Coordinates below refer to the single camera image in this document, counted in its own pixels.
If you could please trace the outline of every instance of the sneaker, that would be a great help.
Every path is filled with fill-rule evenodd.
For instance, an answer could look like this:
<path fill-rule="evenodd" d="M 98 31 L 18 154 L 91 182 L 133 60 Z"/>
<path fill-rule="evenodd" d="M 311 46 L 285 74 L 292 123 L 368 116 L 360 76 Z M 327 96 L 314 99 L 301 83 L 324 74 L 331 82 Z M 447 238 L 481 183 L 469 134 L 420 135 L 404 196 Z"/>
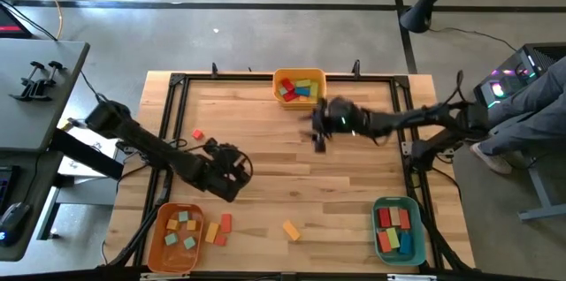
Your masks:
<path fill-rule="evenodd" d="M 501 175 L 509 175 L 513 171 L 513 167 L 501 156 L 489 156 L 479 149 L 479 143 L 470 146 L 470 151 L 479 157 L 487 166 Z"/>

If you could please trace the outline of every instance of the concrete floor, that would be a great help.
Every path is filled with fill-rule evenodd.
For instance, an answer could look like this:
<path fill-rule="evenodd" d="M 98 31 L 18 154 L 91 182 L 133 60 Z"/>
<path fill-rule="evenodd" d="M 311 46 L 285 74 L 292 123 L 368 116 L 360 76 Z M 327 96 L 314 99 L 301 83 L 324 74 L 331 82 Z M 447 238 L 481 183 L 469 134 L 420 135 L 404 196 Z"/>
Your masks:
<path fill-rule="evenodd" d="M 118 1 L 394 3 L 394 0 Z M 404 0 L 405 4 L 415 1 Z M 566 0 L 440 0 L 439 4 L 566 6 Z M 55 9 L 20 9 L 52 33 L 57 31 Z M 65 8 L 64 14 L 62 39 L 91 44 L 83 70 L 93 85 L 111 99 L 128 105 L 133 112 L 137 110 L 148 70 L 208 70 L 214 61 L 220 71 L 315 66 L 328 72 L 348 72 L 359 58 L 363 72 L 407 72 L 394 11 Z M 503 38 L 518 48 L 527 42 L 564 41 L 564 16 L 563 13 L 436 12 L 432 27 L 478 30 Z M 410 39 L 417 70 L 432 74 L 439 99 L 451 92 L 457 70 L 464 70 L 464 91 L 470 95 L 471 88 L 512 52 L 500 42 L 457 32 L 411 34 Z M 85 117 L 94 105 L 94 98 L 81 81 L 73 91 L 65 115 Z M 520 224 L 516 212 L 536 206 L 528 183 L 521 184 L 524 176 L 498 178 L 477 165 L 465 149 L 458 151 L 455 172 L 463 190 L 464 212 L 478 267 L 493 273 L 564 279 L 566 219 L 557 217 Z M 110 213 L 107 208 L 62 207 L 55 226 L 64 238 L 33 241 L 22 261 L 0 263 L 0 275 L 95 267 L 100 262 L 100 244 Z M 498 224 L 499 228 L 488 231 L 487 222 Z"/>

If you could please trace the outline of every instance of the green block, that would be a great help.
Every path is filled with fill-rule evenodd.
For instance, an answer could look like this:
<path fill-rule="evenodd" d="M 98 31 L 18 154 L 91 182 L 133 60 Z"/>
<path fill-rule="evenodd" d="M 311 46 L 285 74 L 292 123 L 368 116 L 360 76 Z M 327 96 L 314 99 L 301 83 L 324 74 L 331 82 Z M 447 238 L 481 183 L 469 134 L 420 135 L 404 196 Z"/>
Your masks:
<path fill-rule="evenodd" d="M 180 223 L 184 223 L 184 222 L 188 221 L 189 218 L 190 217 L 188 215 L 188 211 L 181 211 L 179 213 L 179 222 Z"/>
<path fill-rule="evenodd" d="M 310 83 L 310 97 L 318 98 L 318 82 Z"/>
<path fill-rule="evenodd" d="M 183 241 L 183 243 L 185 244 L 186 250 L 188 250 L 188 249 L 190 249 L 190 248 L 192 248 L 196 245 L 195 238 L 193 238 L 193 237 L 189 237 L 189 238 L 185 239 L 185 241 Z"/>
<path fill-rule="evenodd" d="M 310 87 L 310 80 L 298 80 L 294 83 L 296 87 Z"/>
<path fill-rule="evenodd" d="M 170 233 L 165 237 L 165 244 L 167 246 L 173 245 L 178 241 L 177 235 L 174 233 Z"/>

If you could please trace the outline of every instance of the wooden tabletop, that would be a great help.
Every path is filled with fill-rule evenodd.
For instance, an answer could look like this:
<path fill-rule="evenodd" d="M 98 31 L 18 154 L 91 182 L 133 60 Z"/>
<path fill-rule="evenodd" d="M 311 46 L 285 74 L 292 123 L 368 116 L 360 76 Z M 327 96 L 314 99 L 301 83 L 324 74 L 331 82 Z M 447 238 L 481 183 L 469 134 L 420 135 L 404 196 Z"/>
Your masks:
<path fill-rule="evenodd" d="M 149 72 L 137 120 L 157 134 L 171 72 Z M 415 107 L 436 103 L 430 75 L 409 76 Z M 342 95 L 373 109 L 393 111 L 389 86 L 379 82 L 329 82 L 329 98 Z M 179 97 L 174 100 L 177 108 Z M 175 120 L 173 110 L 171 121 Z M 396 136 L 377 147 L 371 140 L 337 135 L 326 143 L 325 155 L 315 154 L 310 122 L 299 122 L 304 111 L 283 110 L 274 100 L 270 81 L 193 81 L 190 83 L 181 138 L 202 144 L 195 128 L 218 142 L 229 142 L 249 155 L 255 173 L 235 202 L 203 193 L 175 177 L 171 202 L 194 203 L 207 222 L 219 223 L 222 213 L 233 216 L 233 232 L 225 247 L 204 244 L 195 270 L 411 272 L 415 268 L 385 265 L 375 254 L 371 205 L 382 196 L 405 195 Z M 429 138 L 441 128 L 419 128 Z M 141 165 L 129 161 L 124 172 Z M 450 176 L 452 167 L 435 166 Z M 138 228 L 150 170 L 121 181 L 112 213 L 105 253 L 113 259 Z M 458 192 L 434 171 L 428 175 L 440 232 L 464 262 L 474 265 Z M 291 220 L 301 238 L 290 241 L 282 228 Z M 148 234 L 147 261 L 152 231 Z M 432 256 L 429 251 L 429 262 Z"/>

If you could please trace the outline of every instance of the wooden block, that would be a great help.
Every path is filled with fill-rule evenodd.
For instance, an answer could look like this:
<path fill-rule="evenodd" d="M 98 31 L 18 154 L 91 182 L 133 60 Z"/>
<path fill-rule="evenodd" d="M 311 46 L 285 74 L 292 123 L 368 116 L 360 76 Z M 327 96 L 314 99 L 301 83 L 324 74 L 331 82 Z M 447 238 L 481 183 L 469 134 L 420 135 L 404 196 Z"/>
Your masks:
<path fill-rule="evenodd" d="M 391 217 L 392 226 L 401 225 L 401 221 L 399 219 L 399 207 L 389 207 L 389 216 Z"/>
<path fill-rule="evenodd" d="M 204 136 L 204 134 L 201 130 L 195 129 L 193 131 L 193 137 L 195 138 L 195 140 L 200 140 L 203 136 Z"/>
<path fill-rule="evenodd" d="M 189 219 L 188 211 L 181 211 L 179 213 L 179 222 L 184 223 Z"/>
<path fill-rule="evenodd" d="M 187 221 L 187 230 L 191 232 L 196 230 L 196 220 Z"/>
<path fill-rule="evenodd" d="M 389 218 L 389 209 L 378 209 L 379 226 L 381 228 L 391 227 L 391 219 Z"/>
<path fill-rule="evenodd" d="M 283 223 L 283 229 L 285 229 L 285 231 L 293 241 L 297 241 L 301 237 L 301 234 L 297 231 L 297 229 L 293 226 L 293 224 L 291 224 L 291 221 L 289 220 Z"/>
<path fill-rule="evenodd" d="M 298 97 L 299 95 L 292 91 L 289 91 L 285 95 L 283 95 L 283 99 L 285 99 L 286 102 L 292 101 Z"/>
<path fill-rule="evenodd" d="M 175 234 L 175 232 L 172 232 L 170 234 L 168 234 L 167 236 L 165 236 L 165 244 L 167 246 L 173 245 L 175 243 L 177 243 L 177 235 Z"/>
<path fill-rule="evenodd" d="M 225 246 L 226 240 L 227 238 L 225 235 L 219 234 L 218 236 L 216 236 L 216 239 L 214 239 L 214 244 L 217 246 Z"/>
<path fill-rule="evenodd" d="M 389 244 L 389 237 L 387 237 L 387 232 L 378 232 L 378 240 L 382 253 L 388 253 L 391 251 L 391 245 Z"/>
<path fill-rule="evenodd" d="M 399 248 L 400 254 L 410 254 L 412 252 L 413 240 L 408 232 L 401 233 L 401 247 Z"/>
<path fill-rule="evenodd" d="M 283 86 L 287 91 L 291 92 L 294 90 L 294 85 L 289 81 L 289 79 L 283 79 L 281 81 L 281 86 Z"/>
<path fill-rule="evenodd" d="M 167 229 L 169 230 L 177 230 L 179 229 L 179 222 L 174 219 L 169 219 L 167 222 Z"/>
<path fill-rule="evenodd" d="M 387 237 L 389 238 L 389 244 L 391 245 L 391 248 L 393 249 L 398 248 L 400 246 L 399 238 L 397 237 L 397 231 L 395 230 L 395 228 L 387 228 L 386 232 L 387 232 Z"/>
<path fill-rule="evenodd" d="M 399 220 L 401 221 L 401 229 L 410 229 L 409 211 L 399 209 Z"/>
<path fill-rule="evenodd" d="M 223 233 L 232 232 L 232 215 L 222 214 L 222 217 L 220 218 L 220 230 Z"/>
<path fill-rule="evenodd" d="M 310 83 L 310 97 L 318 98 L 318 82 Z"/>
<path fill-rule="evenodd" d="M 308 87 L 298 87 L 294 92 L 298 95 L 310 96 L 310 89 Z"/>
<path fill-rule="evenodd" d="M 183 241 L 183 243 L 185 244 L 186 250 L 196 246 L 196 241 L 195 241 L 195 238 L 193 238 L 193 237 L 188 237 L 187 239 L 185 239 L 185 241 Z"/>
<path fill-rule="evenodd" d="M 214 239 L 216 238 L 216 234 L 218 232 L 218 224 L 210 223 L 209 230 L 206 232 L 206 237 L 204 241 L 214 243 Z"/>
<path fill-rule="evenodd" d="M 310 80 L 298 80 L 294 83 L 295 87 L 310 87 Z"/>

